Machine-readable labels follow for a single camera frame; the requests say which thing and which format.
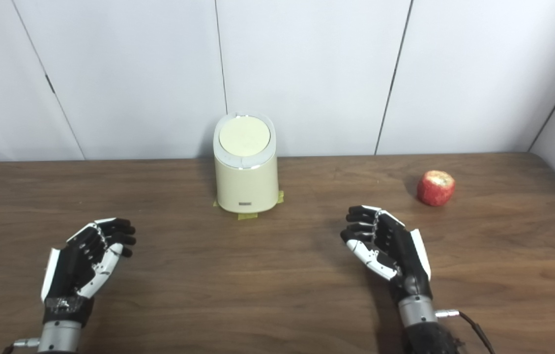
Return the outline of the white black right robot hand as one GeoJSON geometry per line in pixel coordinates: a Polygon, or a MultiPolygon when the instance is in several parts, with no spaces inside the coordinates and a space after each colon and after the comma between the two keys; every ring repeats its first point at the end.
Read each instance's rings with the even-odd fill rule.
{"type": "Polygon", "coordinates": [[[347,248],[376,275],[389,282],[394,302],[410,296],[433,299],[431,269],[418,229],[379,207],[351,206],[340,237],[347,248]]]}

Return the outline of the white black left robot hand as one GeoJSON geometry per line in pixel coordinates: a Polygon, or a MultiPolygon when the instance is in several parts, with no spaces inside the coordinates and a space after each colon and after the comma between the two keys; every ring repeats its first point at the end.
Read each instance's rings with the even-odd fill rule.
{"type": "Polygon", "coordinates": [[[95,294],[109,280],[120,258],[130,258],[136,229],[127,219],[99,219],[51,248],[41,289],[42,323],[74,321],[85,326],[95,294]]]}

